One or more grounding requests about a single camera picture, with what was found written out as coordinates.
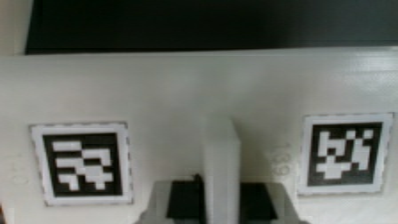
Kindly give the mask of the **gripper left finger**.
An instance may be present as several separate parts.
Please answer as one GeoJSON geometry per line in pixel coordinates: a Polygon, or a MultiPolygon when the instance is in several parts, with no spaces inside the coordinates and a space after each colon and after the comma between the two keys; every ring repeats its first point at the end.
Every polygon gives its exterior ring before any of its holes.
{"type": "Polygon", "coordinates": [[[206,224],[204,181],[199,174],[190,180],[154,183],[138,224],[206,224]]]}

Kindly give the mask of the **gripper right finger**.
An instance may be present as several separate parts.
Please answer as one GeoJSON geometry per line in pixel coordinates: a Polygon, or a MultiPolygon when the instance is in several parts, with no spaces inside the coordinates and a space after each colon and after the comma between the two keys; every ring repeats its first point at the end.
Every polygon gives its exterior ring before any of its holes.
{"type": "Polygon", "coordinates": [[[240,224],[311,224],[298,217],[280,183],[247,182],[241,184],[240,224]]]}

